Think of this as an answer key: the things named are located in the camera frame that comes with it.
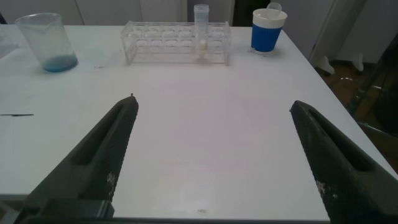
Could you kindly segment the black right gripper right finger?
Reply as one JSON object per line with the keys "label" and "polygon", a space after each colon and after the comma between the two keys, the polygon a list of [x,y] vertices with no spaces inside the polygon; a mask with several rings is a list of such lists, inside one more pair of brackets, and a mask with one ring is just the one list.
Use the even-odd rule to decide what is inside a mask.
{"label": "black right gripper right finger", "polygon": [[397,179],[314,107],[290,112],[330,221],[397,222]]}

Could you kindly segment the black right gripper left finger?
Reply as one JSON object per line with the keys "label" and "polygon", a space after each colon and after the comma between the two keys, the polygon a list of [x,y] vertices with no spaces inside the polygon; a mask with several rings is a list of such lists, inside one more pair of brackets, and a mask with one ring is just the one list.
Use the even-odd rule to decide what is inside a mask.
{"label": "black right gripper left finger", "polygon": [[26,197],[23,218],[112,217],[111,202],[138,109],[134,95],[118,101]]}

